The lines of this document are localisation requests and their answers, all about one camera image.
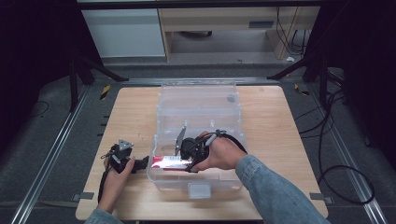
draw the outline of blue sleeve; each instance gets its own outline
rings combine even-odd
[[[116,217],[111,214],[95,209],[85,221],[86,224],[122,224]]]
[[[330,223],[297,187],[254,156],[243,157],[235,171],[265,223]]]

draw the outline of transparent plastic box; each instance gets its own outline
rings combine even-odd
[[[198,174],[152,168],[152,159],[174,156],[176,140],[184,126],[184,138],[201,132],[225,130],[244,147],[241,105],[234,81],[200,80],[163,83],[157,105],[157,132],[148,164],[148,178],[160,190],[187,190],[191,198],[210,197],[216,190],[242,188],[235,170],[211,168]]]

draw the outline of red and white package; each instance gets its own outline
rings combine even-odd
[[[164,171],[184,171],[192,161],[183,161],[179,156],[154,156],[151,168]]]

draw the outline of light wood tabletop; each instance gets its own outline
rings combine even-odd
[[[247,151],[286,177],[308,198],[309,192],[320,193],[282,89],[278,86],[238,86],[237,90]],[[80,200],[76,212],[78,219],[87,219],[95,209],[105,170],[101,156],[120,138],[134,142],[132,153],[137,159],[143,159],[152,150],[152,138],[157,132],[159,92],[158,87],[120,90],[84,189],[84,192],[94,192],[94,198]],[[323,201],[312,203],[323,216],[328,215]],[[245,188],[213,192],[211,199],[190,200],[184,191],[158,190],[145,170],[130,176],[113,215],[121,220],[262,219]]]

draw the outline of person's left hand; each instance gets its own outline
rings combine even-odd
[[[123,189],[125,188],[128,177],[134,168],[134,157],[126,164],[125,169],[119,174],[116,170],[110,169],[107,174],[105,184],[103,186],[102,198],[97,206],[98,209],[113,213],[114,206]]]

